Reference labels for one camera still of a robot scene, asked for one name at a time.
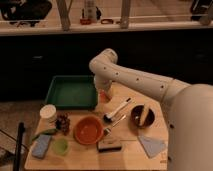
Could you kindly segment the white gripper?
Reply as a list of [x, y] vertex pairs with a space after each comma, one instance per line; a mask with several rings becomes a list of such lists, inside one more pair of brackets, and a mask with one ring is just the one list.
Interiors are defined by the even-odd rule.
[[95, 76], [94, 77], [94, 84], [97, 90], [102, 90], [105, 91], [106, 93], [106, 97], [107, 100], [110, 101], [112, 99], [113, 96], [113, 90], [111, 90], [111, 85], [112, 85], [112, 81], [99, 77], [99, 76]]

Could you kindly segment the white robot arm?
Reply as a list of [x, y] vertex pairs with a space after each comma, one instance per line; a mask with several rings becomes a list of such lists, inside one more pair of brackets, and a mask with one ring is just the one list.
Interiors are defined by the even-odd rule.
[[189, 84], [117, 64], [107, 48], [89, 62], [95, 87], [113, 82], [160, 103], [168, 130], [167, 171], [213, 171], [213, 85]]

